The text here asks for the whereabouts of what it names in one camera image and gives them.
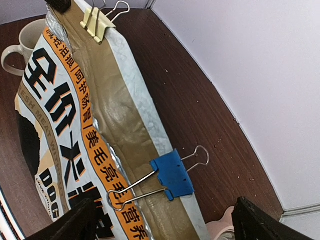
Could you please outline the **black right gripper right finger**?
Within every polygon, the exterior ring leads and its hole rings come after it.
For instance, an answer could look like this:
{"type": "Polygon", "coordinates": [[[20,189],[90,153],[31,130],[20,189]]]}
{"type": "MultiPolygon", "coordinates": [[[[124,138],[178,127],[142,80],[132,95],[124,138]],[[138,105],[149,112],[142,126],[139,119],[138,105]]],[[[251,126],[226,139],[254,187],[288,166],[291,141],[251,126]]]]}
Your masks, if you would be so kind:
{"type": "Polygon", "coordinates": [[[232,212],[237,240],[318,240],[320,204],[287,209],[276,220],[245,197],[239,197],[232,212]]]}

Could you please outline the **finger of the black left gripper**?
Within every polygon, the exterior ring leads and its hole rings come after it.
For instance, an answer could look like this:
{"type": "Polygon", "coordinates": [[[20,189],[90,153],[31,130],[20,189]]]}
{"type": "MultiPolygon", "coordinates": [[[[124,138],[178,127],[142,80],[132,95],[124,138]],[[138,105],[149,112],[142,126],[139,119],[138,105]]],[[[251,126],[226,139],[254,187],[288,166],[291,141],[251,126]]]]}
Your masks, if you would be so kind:
{"type": "Polygon", "coordinates": [[[72,5],[71,0],[45,0],[45,2],[60,14],[67,12],[72,5]]]}

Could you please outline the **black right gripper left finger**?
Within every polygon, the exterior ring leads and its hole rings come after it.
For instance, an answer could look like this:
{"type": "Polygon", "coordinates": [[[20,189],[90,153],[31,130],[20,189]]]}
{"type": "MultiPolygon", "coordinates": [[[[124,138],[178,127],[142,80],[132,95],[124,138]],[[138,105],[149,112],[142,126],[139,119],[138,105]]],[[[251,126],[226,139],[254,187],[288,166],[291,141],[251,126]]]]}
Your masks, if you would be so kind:
{"type": "Polygon", "coordinates": [[[59,220],[27,237],[28,240],[94,240],[96,238],[96,207],[85,198],[59,220]]]}

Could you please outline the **yellow binder clip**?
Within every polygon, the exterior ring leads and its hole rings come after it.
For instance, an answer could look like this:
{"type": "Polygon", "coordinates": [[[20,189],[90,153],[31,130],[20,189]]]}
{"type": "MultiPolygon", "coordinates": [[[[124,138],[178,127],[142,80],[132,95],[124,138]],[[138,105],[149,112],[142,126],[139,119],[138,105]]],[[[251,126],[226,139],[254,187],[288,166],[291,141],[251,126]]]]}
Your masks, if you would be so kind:
{"type": "Polygon", "coordinates": [[[131,11],[130,5],[124,0],[118,0],[112,10],[104,14],[103,9],[106,8],[106,1],[103,0],[103,5],[98,7],[95,1],[92,1],[92,6],[87,7],[84,11],[83,20],[80,22],[81,27],[86,30],[86,32],[93,38],[93,40],[101,45],[105,38],[105,33],[107,29],[115,29],[116,25],[114,21],[121,15],[127,14],[131,11]],[[117,13],[112,19],[109,16],[113,14],[119,5],[125,5],[126,10],[122,10],[117,13]]]}

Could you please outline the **dog food bag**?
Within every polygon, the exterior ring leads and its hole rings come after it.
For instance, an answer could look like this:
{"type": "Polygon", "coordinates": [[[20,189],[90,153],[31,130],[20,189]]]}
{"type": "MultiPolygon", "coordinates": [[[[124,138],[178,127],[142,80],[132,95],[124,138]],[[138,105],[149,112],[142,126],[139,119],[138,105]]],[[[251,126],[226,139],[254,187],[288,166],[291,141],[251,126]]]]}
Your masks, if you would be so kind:
{"type": "MultiPolygon", "coordinates": [[[[86,8],[72,0],[61,14],[47,5],[45,28],[16,97],[22,152],[53,224],[82,200],[96,208],[95,240],[207,240],[195,193],[164,192],[118,212],[107,202],[150,172],[173,148],[127,40],[108,28],[102,44],[81,26],[86,8]]],[[[161,189],[157,175],[114,207],[161,189]]]]}

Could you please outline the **blue binder clip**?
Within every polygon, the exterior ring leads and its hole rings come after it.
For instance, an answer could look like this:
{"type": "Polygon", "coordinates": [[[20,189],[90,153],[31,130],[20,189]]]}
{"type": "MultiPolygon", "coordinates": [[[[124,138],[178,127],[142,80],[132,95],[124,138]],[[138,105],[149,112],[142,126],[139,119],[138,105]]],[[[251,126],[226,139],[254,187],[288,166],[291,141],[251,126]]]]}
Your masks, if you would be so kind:
{"type": "Polygon", "coordinates": [[[195,192],[192,180],[189,176],[189,172],[195,169],[198,166],[207,166],[210,162],[209,151],[202,145],[195,147],[194,152],[188,156],[180,157],[178,150],[175,149],[170,153],[167,153],[163,156],[155,158],[149,162],[152,172],[136,181],[135,183],[129,185],[128,187],[122,190],[111,189],[107,192],[107,203],[109,206],[116,212],[121,212],[125,209],[125,206],[132,204],[140,199],[147,198],[149,196],[164,192],[169,201],[173,201],[176,198],[185,197],[192,195],[195,192]],[[197,157],[198,150],[203,150],[206,154],[205,162],[197,162],[190,168],[186,168],[183,161],[197,157]],[[110,194],[122,195],[129,192],[131,189],[137,187],[139,184],[149,179],[153,175],[157,175],[157,179],[162,186],[161,189],[154,190],[148,193],[145,193],[134,198],[130,198],[120,204],[120,207],[117,208],[113,205],[110,194]]]}

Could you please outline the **pink double pet bowl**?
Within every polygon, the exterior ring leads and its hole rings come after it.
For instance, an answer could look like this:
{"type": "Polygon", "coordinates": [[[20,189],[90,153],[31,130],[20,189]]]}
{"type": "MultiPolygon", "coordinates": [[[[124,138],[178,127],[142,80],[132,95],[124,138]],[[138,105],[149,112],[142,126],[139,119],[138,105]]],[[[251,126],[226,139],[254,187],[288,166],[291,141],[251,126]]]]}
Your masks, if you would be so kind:
{"type": "Polygon", "coordinates": [[[206,224],[211,240],[235,240],[235,230],[233,225],[232,213],[234,206],[230,206],[224,212],[223,217],[217,221],[206,224]]]}

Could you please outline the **cream ceramic mug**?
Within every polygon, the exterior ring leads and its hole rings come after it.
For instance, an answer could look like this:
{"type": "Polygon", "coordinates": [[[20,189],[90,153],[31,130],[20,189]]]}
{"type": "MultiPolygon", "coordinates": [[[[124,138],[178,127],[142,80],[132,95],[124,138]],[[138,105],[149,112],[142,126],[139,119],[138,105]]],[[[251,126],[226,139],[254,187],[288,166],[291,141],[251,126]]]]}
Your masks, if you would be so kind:
{"type": "Polygon", "coordinates": [[[23,56],[25,63],[27,64],[31,58],[31,55],[38,43],[43,30],[46,27],[46,19],[38,19],[27,24],[19,33],[18,45],[8,46],[1,54],[1,65],[2,68],[9,74],[22,77],[24,70],[17,69],[6,63],[6,58],[14,53],[18,53],[23,56]]]}

